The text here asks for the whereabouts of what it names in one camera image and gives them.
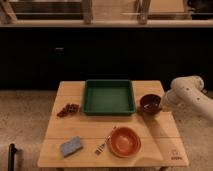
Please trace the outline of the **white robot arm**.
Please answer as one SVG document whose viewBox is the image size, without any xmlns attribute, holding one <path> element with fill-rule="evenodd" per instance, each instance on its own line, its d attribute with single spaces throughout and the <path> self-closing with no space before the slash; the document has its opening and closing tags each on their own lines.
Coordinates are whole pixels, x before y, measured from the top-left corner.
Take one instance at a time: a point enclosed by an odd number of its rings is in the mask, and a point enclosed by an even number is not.
<svg viewBox="0 0 213 171">
<path fill-rule="evenodd" d="M 166 111 L 183 103 L 213 123 L 213 99 L 203 94 L 203 89 L 204 80 L 200 76 L 177 77 L 171 81 L 170 89 L 163 94 L 160 106 Z"/>
</svg>

